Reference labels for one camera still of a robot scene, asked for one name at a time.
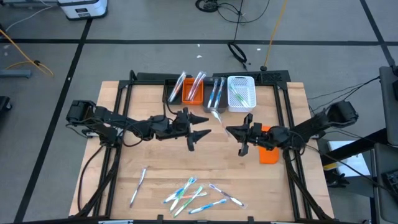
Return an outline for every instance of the black aluminum frame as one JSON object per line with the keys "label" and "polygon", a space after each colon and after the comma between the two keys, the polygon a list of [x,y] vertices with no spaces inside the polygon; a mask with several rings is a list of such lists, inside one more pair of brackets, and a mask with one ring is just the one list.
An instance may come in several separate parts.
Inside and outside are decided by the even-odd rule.
{"label": "black aluminum frame", "polygon": [[[122,92],[124,91],[125,88],[127,88],[127,93],[126,93],[126,99],[124,101],[124,109],[123,109],[123,115],[127,116],[128,109],[130,107],[130,99],[131,99],[131,93],[132,93],[132,87],[134,85],[164,85],[165,80],[164,79],[158,79],[159,74],[151,74],[157,76],[156,78],[153,78],[153,80],[138,80],[137,76],[133,71],[130,72],[130,80],[120,80],[119,85],[118,85],[118,92],[116,94],[116,100],[115,100],[115,105],[114,105],[114,112],[118,113],[120,109],[120,104],[121,104],[121,96]],[[293,113],[292,113],[292,108],[290,105],[290,98],[289,98],[289,92],[287,89],[287,82],[290,81],[289,73],[288,71],[274,71],[274,72],[245,72],[245,73],[219,73],[219,74],[214,74],[214,77],[227,77],[230,75],[246,75],[246,76],[251,76],[255,79],[255,84],[256,86],[271,86],[274,91],[274,96],[275,96],[275,105],[277,109],[277,115],[278,115],[278,121],[280,126],[285,126],[284,123],[284,117],[283,117],[283,111],[282,111],[282,105],[280,102],[280,95],[279,95],[279,90],[282,90],[283,95],[284,95],[284,101],[285,101],[285,106],[286,106],[286,112],[287,112],[287,118],[288,118],[288,123],[290,127],[294,126],[294,119],[293,119]],[[115,148],[116,153],[115,153],[115,158],[120,158],[121,155],[121,148],[122,146],[118,146]],[[101,170],[101,175],[99,178],[99,183],[103,183],[106,173],[108,171],[108,166],[109,166],[109,160],[111,157],[111,150],[112,148],[107,148],[104,156],[104,161],[102,165],[102,170]],[[287,153],[285,159],[285,163],[289,163],[290,161],[290,154]],[[304,177],[304,171],[302,167],[302,161],[300,154],[298,152],[295,152],[296,157],[296,169],[298,173],[298,177],[300,181],[305,185],[305,177]],[[105,214],[104,215],[99,215],[100,212],[100,206],[101,206],[101,197],[97,200],[95,206],[93,207],[93,216],[92,217],[71,217],[67,219],[58,219],[58,220],[47,220],[47,221],[36,221],[36,222],[24,222],[24,223],[31,223],[31,224],[36,224],[36,223],[99,223],[99,221],[107,221],[110,220],[110,215],[111,215],[111,209],[112,209],[112,204],[113,204],[113,197],[114,197],[114,191],[115,191],[115,186],[116,186],[116,179],[117,179],[117,172],[119,168],[119,160],[114,161],[116,162],[116,172],[109,183],[109,194],[106,202],[106,208],[105,208]],[[314,220],[312,218],[312,210],[307,202],[307,200],[303,196],[303,204],[304,204],[304,209],[305,209],[305,214],[306,218],[301,218],[300,217],[300,210],[299,210],[299,204],[297,201],[297,192],[295,188],[295,183],[293,182],[292,178],[288,177],[288,182],[289,182],[289,191],[290,191],[290,198],[292,201],[292,208],[293,208],[293,215],[294,215],[294,222],[295,223],[306,223],[306,224],[354,224],[354,223],[348,223],[348,222],[336,222],[334,220]],[[156,220],[133,220],[131,223],[136,223],[136,224],[200,224],[200,223],[206,223],[206,224],[225,224],[225,223],[231,223],[231,224],[271,224],[275,222],[255,222],[254,217],[248,217],[247,221],[211,221],[211,220],[163,220],[163,215],[158,215]]]}
{"label": "black aluminum frame", "polygon": [[[274,91],[274,96],[275,96],[275,105],[277,108],[277,114],[278,114],[278,122],[280,126],[285,126],[284,122],[284,117],[283,117],[283,111],[282,111],[282,104],[280,102],[280,95],[279,95],[279,90],[281,89],[284,95],[284,101],[285,101],[285,106],[286,106],[286,112],[287,112],[287,118],[288,118],[288,123],[290,127],[294,126],[294,119],[293,119],[293,113],[292,113],[292,108],[290,105],[290,98],[289,98],[289,92],[287,89],[287,82],[286,80],[282,79],[276,79],[277,81],[270,81],[270,80],[265,80],[263,78],[264,72],[256,72],[256,73],[251,73],[249,76],[254,76],[255,81],[256,81],[256,86],[271,86]],[[229,75],[225,74],[215,74],[215,76],[219,77],[227,77]],[[120,103],[121,103],[121,95],[122,92],[125,88],[127,88],[127,94],[126,94],[126,100],[124,103],[124,109],[123,109],[123,115],[127,116],[128,109],[130,107],[130,99],[131,99],[131,92],[132,92],[132,86],[133,85],[164,85],[164,80],[151,80],[151,81],[145,81],[145,80],[138,80],[137,77],[135,76],[134,72],[130,72],[130,80],[121,80],[119,81],[119,86],[118,86],[118,92],[116,94],[116,101],[114,105],[114,112],[118,113],[119,108],[120,108]],[[103,161],[103,166],[101,170],[101,176],[99,177],[99,183],[102,183],[105,176],[106,172],[108,170],[109,166],[109,160],[110,160],[110,155],[111,155],[111,148],[107,148],[104,156],[104,161]],[[118,155],[120,156],[121,153],[121,146],[116,148],[116,153],[119,153]],[[303,171],[303,166],[302,166],[302,160],[300,157],[299,152],[295,152],[296,157],[296,169],[298,176],[305,185],[305,176],[304,176],[304,171]],[[290,154],[287,155],[287,160],[285,162],[288,162],[290,160]],[[117,178],[117,171],[116,175],[113,177],[111,183],[109,184],[109,194],[106,202],[106,208],[105,208],[105,216],[110,217],[111,215],[111,209],[112,209],[112,202],[113,202],[113,197],[114,197],[114,190],[116,186],[116,178]],[[293,207],[293,214],[294,214],[294,220],[295,222],[300,220],[300,210],[299,210],[299,204],[297,201],[297,192],[295,189],[295,184],[293,180],[288,176],[288,181],[289,181],[289,190],[290,190],[290,197],[292,201],[292,207]],[[303,197],[303,204],[304,204],[304,210],[305,210],[305,215],[307,219],[312,219],[312,212],[311,208],[307,202],[307,200]],[[94,210],[93,210],[93,216],[98,216],[99,211],[100,211],[100,206],[101,206],[101,198],[98,200],[96,203]]]}

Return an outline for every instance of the white plastic basket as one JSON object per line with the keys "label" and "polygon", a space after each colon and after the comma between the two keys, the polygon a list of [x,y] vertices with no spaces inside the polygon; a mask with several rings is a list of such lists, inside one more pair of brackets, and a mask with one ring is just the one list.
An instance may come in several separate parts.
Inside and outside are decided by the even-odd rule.
{"label": "white plastic basket", "polygon": [[[235,86],[236,91],[248,103],[249,107],[243,106],[229,88],[229,84]],[[248,113],[257,105],[256,101],[256,87],[252,77],[231,76],[228,77],[228,111]]]}

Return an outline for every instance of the black tape line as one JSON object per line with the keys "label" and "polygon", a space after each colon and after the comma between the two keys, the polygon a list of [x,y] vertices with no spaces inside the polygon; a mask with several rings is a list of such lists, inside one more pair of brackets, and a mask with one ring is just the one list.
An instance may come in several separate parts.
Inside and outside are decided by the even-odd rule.
{"label": "black tape line", "polygon": [[381,33],[380,33],[379,28],[377,27],[376,21],[374,20],[374,18],[373,18],[373,16],[372,16],[372,13],[371,13],[371,11],[370,11],[370,9],[369,9],[368,4],[366,3],[365,0],[359,0],[359,1],[361,2],[361,5],[362,5],[362,7],[363,7],[363,10],[365,11],[366,17],[368,17],[369,23],[371,24],[371,27],[372,27],[372,29],[373,29],[373,32],[374,32],[374,34],[376,35],[377,41],[379,41],[379,44],[380,44],[381,49],[382,49],[382,51],[383,51],[383,53],[384,53],[384,56],[385,56],[386,59],[387,59],[387,63],[388,63],[390,66],[395,65],[395,61],[394,61],[394,59],[392,58],[392,56],[391,56],[391,54],[390,54],[390,51],[388,50],[388,47],[387,47],[387,45],[386,45],[386,43],[385,43],[385,41],[384,41],[384,39],[383,39],[383,36],[382,36]]}
{"label": "black tape line", "polygon": [[[13,39],[17,44],[79,44],[80,39]],[[118,39],[86,39],[85,44],[228,44],[231,40],[118,40]],[[7,39],[0,43],[8,44]],[[268,45],[269,40],[235,40],[235,44]],[[303,46],[377,46],[378,41],[325,41],[325,40],[274,40],[273,45]],[[398,42],[386,42],[395,46]]]}
{"label": "black tape line", "polygon": [[[79,44],[80,39],[13,39],[17,44]],[[0,39],[1,44],[9,44],[7,39]]]}
{"label": "black tape line", "polygon": [[32,174],[30,175],[30,179],[28,181],[27,187],[25,189],[24,196],[22,197],[21,203],[19,204],[19,208],[17,211],[17,214],[14,219],[14,223],[20,223],[23,222],[27,207],[29,206],[30,199],[32,198],[33,191],[35,189],[37,179],[39,178],[40,171],[42,170],[43,163],[45,160],[45,157],[47,155],[47,151],[49,150],[49,146],[51,143],[51,139],[53,137],[55,128],[57,127],[57,123],[59,120],[59,117],[61,115],[62,107],[65,102],[65,98],[67,97],[69,86],[72,82],[73,75],[75,74],[76,66],[79,62],[81,51],[83,50],[83,46],[85,43],[85,40],[88,35],[88,31],[90,30],[92,19],[88,19],[86,22],[86,26],[83,30],[83,33],[80,38],[80,43],[78,44],[75,52],[75,56],[73,57],[73,60],[71,62],[68,75],[65,79],[65,82],[63,83],[62,86],[62,91],[60,94],[60,97],[57,101],[57,105],[55,106],[54,113],[51,117],[50,125],[45,133],[44,141],[42,144],[42,147],[40,148],[39,155],[37,156],[37,160],[35,163],[35,166],[33,168]]}

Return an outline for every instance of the wooden table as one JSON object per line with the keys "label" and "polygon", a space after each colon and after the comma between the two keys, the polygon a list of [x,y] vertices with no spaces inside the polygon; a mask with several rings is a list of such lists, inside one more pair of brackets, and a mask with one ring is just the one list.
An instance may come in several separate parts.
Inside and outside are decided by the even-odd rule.
{"label": "wooden table", "polygon": [[[98,97],[99,106],[113,110],[118,82],[103,82]],[[310,118],[307,98],[303,83],[288,83],[289,96],[295,124]],[[162,114],[162,85],[134,85],[128,116],[136,120],[148,119],[151,115]],[[278,125],[275,98],[272,87],[257,86],[257,106],[253,109],[253,121],[264,125]],[[126,93],[122,96],[123,111]],[[283,94],[280,100],[285,105]],[[173,111],[180,110],[183,105],[170,106]],[[284,106],[284,119],[287,115]],[[259,163],[258,150],[249,146],[249,154],[238,156],[240,143],[233,137],[227,137],[218,121],[210,114],[203,112],[201,106],[189,106],[192,113],[207,116],[208,122],[195,125],[194,130],[211,129],[203,139],[195,145],[195,152],[188,151],[185,138],[158,141],[153,139],[142,142],[132,148],[123,147],[119,165],[115,195],[111,218],[154,220],[158,214],[163,214],[165,220],[172,219],[169,213],[171,204],[163,205],[162,201],[175,190],[182,187],[191,176],[198,181],[188,189],[193,192],[199,185],[204,186],[208,196],[195,199],[188,207],[197,208],[222,199],[222,195],[208,187],[209,183],[217,185],[221,190],[240,199],[247,204],[246,209],[239,208],[232,202],[217,205],[209,210],[189,215],[184,210],[177,220],[247,220],[253,216],[255,221],[293,221],[292,203],[289,185],[282,153],[279,162],[274,165]],[[225,125],[242,125],[246,113],[222,114]],[[131,133],[125,137],[126,143],[138,141]],[[88,158],[99,148],[99,139],[89,139],[86,146],[82,166]],[[81,204],[84,205],[98,186],[98,180],[103,163],[104,150],[89,164],[83,179]],[[308,148],[302,156],[303,169],[307,181],[307,188],[326,214],[333,217],[328,189],[323,175],[320,156]],[[141,169],[148,166],[144,183],[134,201],[133,208],[129,208],[131,196],[137,186]],[[70,209],[70,214],[77,213],[77,186]],[[305,217],[302,197],[297,189],[300,216]],[[101,212],[104,212],[108,193],[103,194]]]}

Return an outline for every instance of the orange bin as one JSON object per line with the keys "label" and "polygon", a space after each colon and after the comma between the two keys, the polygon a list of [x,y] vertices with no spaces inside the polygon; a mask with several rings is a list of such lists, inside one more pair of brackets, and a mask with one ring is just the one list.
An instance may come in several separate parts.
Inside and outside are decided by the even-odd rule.
{"label": "orange bin", "polygon": [[184,83],[182,85],[182,103],[186,105],[202,105],[203,103],[203,81],[199,83],[199,87],[193,101],[188,101],[187,97],[189,91],[192,89],[193,82],[195,81],[194,78],[186,78],[184,79]]}
{"label": "orange bin", "polygon": [[[263,126],[262,131],[268,131],[271,127]],[[275,147],[273,150],[267,150],[264,147],[258,146],[259,149],[259,162],[261,164],[275,164],[279,160],[279,149]]]}

